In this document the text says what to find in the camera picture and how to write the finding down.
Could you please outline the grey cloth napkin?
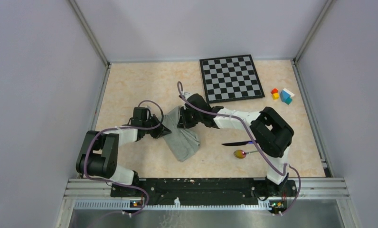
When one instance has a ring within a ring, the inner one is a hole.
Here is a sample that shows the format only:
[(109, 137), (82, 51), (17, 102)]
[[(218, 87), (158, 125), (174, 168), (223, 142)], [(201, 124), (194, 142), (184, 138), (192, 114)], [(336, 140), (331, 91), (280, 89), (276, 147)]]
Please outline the grey cloth napkin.
[(171, 133), (163, 136), (169, 149), (179, 162), (192, 157), (200, 149), (200, 138), (197, 133), (189, 129), (178, 128), (180, 106), (176, 106), (164, 116), (163, 125)]

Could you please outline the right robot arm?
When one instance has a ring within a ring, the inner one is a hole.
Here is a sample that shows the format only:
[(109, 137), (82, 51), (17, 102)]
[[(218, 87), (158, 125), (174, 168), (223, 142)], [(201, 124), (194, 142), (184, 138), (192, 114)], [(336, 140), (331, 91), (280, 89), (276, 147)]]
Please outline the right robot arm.
[(211, 107), (199, 94), (184, 92), (178, 126), (191, 128), (198, 123), (217, 129), (246, 131), (250, 141), (268, 164), (265, 182), (259, 193), (263, 196), (278, 196), (285, 190), (288, 180), (288, 153), (294, 131), (292, 127), (271, 107), (262, 111), (242, 112)]

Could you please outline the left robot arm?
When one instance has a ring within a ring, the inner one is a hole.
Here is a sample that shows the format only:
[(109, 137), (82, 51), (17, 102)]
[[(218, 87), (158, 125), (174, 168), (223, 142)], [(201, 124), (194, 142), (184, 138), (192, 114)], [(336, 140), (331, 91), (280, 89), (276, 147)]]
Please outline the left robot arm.
[(135, 107), (127, 125), (102, 132), (87, 131), (76, 160), (76, 171), (86, 177), (122, 184), (126, 195), (137, 195), (140, 190), (137, 173), (117, 164), (118, 148), (137, 142), (147, 134), (154, 139), (171, 134), (171, 130), (147, 107)]

